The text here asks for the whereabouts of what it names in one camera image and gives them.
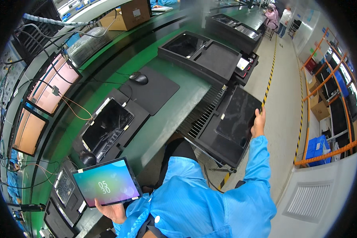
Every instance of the tablet screen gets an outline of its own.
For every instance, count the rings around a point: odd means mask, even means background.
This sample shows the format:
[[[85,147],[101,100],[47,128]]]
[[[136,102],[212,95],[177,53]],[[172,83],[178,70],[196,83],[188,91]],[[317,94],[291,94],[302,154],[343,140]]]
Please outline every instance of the tablet screen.
[[[110,205],[140,196],[124,159],[72,174],[90,208],[95,207],[94,198],[101,205]]]
[[[118,138],[132,120],[133,115],[111,99],[82,135],[82,140],[96,154],[97,149],[101,150],[111,137],[113,140]]]

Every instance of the time digits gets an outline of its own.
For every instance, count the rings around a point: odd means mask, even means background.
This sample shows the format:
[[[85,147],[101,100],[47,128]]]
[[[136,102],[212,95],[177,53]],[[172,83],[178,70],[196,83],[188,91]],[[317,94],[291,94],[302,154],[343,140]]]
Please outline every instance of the time digits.
[[[100,189],[102,189],[103,194],[110,193],[109,187],[107,187],[107,183],[105,181],[98,182]]]

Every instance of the wrist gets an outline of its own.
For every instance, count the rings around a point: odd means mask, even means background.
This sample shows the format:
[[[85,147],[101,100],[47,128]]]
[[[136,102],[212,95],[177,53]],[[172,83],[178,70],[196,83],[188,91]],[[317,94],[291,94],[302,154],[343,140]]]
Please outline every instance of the wrist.
[[[127,217],[122,217],[122,218],[116,218],[116,219],[111,219],[112,222],[116,223],[116,224],[123,224],[126,221]]]
[[[264,131],[263,130],[257,130],[255,131],[254,135],[252,136],[253,138],[257,138],[258,136],[264,136]]]

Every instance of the dark trousers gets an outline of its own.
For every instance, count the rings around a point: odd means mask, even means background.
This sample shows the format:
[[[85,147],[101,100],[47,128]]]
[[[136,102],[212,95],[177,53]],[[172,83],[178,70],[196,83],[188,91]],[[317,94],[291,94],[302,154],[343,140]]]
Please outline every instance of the dark trousers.
[[[193,149],[188,141],[186,141],[184,138],[173,140],[167,145],[167,148],[165,149],[164,158],[161,163],[160,176],[155,185],[155,189],[160,187],[164,181],[165,174],[168,170],[169,158],[171,156],[186,157],[198,162],[195,153],[193,152]]]

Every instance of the ventilation grille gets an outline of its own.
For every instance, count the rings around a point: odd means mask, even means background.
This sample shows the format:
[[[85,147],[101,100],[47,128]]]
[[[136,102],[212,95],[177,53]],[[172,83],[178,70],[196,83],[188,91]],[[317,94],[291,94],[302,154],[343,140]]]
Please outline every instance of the ventilation grille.
[[[189,136],[190,139],[195,139],[206,124],[212,112],[218,107],[225,91],[226,89],[217,90],[213,87],[210,88],[178,127],[178,131],[184,136]]]
[[[333,181],[298,183],[283,215],[298,220],[319,223],[328,204]]]

